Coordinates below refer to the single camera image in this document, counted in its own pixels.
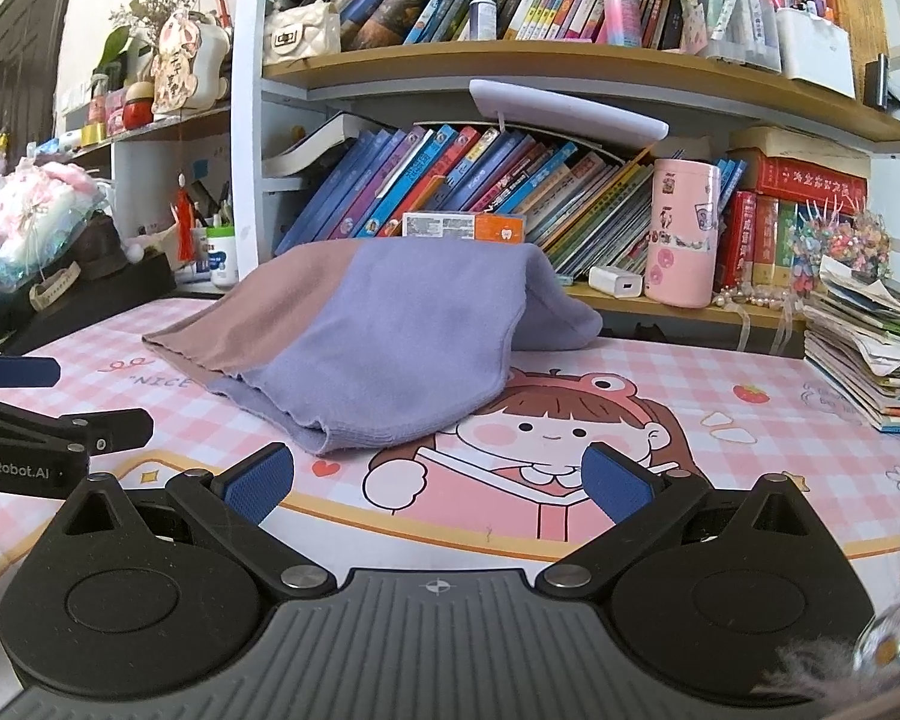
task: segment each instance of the white charger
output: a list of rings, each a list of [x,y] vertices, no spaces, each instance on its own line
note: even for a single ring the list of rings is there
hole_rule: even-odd
[[[593,266],[588,283],[598,292],[615,298],[639,298],[643,293],[643,276],[610,266]]]

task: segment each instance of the pink cylindrical container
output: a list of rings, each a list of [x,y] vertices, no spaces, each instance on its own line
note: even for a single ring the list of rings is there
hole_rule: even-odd
[[[717,263],[720,172],[706,162],[658,159],[647,247],[646,293],[660,303],[703,308]]]

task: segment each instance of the door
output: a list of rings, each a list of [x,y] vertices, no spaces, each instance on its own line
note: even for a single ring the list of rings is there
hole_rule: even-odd
[[[53,136],[56,60],[68,0],[4,0],[0,5],[0,129],[10,132],[10,167],[26,143]]]

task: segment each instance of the pink plush toy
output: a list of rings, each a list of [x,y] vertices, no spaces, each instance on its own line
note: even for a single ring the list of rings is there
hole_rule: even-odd
[[[0,290],[53,261],[102,199],[100,183],[76,165],[22,159],[0,176]]]

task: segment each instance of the orange box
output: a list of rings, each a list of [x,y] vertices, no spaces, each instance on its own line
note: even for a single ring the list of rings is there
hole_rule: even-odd
[[[403,234],[407,238],[463,238],[522,244],[524,220],[520,215],[510,214],[414,211],[403,215]]]

